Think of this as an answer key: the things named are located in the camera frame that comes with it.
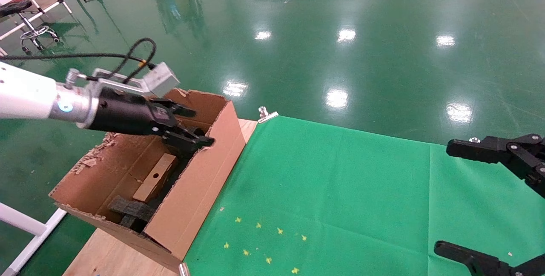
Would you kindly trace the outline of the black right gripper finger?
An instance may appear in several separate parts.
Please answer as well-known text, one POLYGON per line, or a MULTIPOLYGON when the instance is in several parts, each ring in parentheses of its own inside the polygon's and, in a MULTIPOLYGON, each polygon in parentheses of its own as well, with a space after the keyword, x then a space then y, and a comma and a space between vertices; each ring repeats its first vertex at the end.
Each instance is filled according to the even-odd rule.
POLYGON ((437 241, 434 245, 434 253, 464 264, 472 276, 543 276, 545 274, 544 254, 513 267, 498 257, 447 241, 437 241))
POLYGON ((479 142, 452 139, 446 152, 462 159, 502 164, 542 198, 545 196, 545 140, 539 134, 513 139, 486 136, 479 142))

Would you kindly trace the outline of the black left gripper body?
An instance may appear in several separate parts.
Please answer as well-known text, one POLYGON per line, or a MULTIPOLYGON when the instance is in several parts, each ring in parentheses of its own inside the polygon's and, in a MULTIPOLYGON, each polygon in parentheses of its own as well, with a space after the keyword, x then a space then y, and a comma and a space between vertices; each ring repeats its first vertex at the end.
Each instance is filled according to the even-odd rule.
POLYGON ((120 93, 105 87, 89 130, 127 135, 164 135, 178 127, 175 104, 169 99, 147 99, 133 93, 120 93))

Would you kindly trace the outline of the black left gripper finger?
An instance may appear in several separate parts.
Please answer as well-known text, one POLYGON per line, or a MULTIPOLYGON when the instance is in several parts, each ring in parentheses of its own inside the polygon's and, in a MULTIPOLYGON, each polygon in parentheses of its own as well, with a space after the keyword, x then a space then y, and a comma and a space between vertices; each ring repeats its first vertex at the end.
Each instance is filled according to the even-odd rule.
POLYGON ((171 99, 151 98, 149 99, 151 111, 157 119, 168 119, 174 115, 184 117, 195 117, 197 112, 183 104, 176 103, 171 99))
POLYGON ((202 129, 187 128, 184 125, 165 129, 153 128, 153 134, 161 138, 169 152, 181 157, 191 157, 195 152, 210 147, 215 142, 215 139, 208 137, 202 129))

